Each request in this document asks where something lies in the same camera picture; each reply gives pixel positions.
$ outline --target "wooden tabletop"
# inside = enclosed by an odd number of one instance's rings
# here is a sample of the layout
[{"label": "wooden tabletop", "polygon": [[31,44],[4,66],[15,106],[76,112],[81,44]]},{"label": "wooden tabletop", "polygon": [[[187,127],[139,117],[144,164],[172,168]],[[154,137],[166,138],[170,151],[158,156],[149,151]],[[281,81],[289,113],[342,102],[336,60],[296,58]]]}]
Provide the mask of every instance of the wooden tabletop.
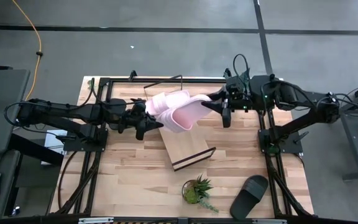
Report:
[{"label": "wooden tabletop", "polygon": [[[84,77],[78,104],[85,101],[90,90]],[[112,98],[146,98],[180,89],[180,84],[163,83],[147,88],[149,83],[115,83]],[[183,89],[191,95],[211,93],[219,90],[221,84],[184,83]],[[288,111],[274,110],[277,125],[291,121]],[[260,153],[257,131],[258,117],[255,111],[232,114],[230,128],[223,128],[221,116],[210,113],[198,121],[208,147],[216,147],[212,158],[193,164],[174,172],[160,132],[156,130],[145,134],[143,141],[135,138],[134,129],[122,134],[109,131],[108,143],[102,154],[98,181],[94,195],[92,216],[114,217],[231,217],[229,208],[239,193],[245,180],[252,175],[267,176],[264,156]],[[62,202],[75,190],[80,179],[84,153],[79,152],[68,165],[62,183]],[[310,213],[313,213],[305,172],[299,158],[283,154],[283,165],[288,188]],[[214,187],[209,191],[210,203],[219,213],[187,204],[181,196],[182,185],[202,174],[211,180]],[[280,208],[284,211],[281,190],[277,190]],[[57,210],[57,192],[53,198],[51,212]],[[272,218],[272,199],[270,190],[255,208],[249,218]]]}]

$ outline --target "small plant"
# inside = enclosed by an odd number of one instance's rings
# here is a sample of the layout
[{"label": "small plant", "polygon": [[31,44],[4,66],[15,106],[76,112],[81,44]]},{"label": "small plant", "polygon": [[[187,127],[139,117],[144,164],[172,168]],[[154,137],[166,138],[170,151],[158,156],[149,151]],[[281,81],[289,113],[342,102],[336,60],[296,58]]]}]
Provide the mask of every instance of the small plant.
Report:
[{"label": "small plant", "polygon": [[207,178],[202,179],[200,175],[196,180],[189,180],[183,185],[182,196],[188,203],[199,203],[202,207],[210,209],[214,212],[219,212],[214,206],[209,204],[206,200],[209,198],[207,190],[212,189],[211,181]]}]

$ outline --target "black slide sandal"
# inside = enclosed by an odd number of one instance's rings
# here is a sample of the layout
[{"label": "black slide sandal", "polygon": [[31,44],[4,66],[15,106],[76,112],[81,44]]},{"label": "black slide sandal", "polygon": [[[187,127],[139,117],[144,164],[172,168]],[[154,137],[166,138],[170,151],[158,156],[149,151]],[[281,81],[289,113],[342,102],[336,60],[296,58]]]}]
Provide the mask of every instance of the black slide sandal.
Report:
[{"label": "black slide sandal", "polygon": [[268,180],[261,175],[249,177],[230,207],[231,216],[236,220],[245,220],[249,212],[264,196],[268,185]]}]

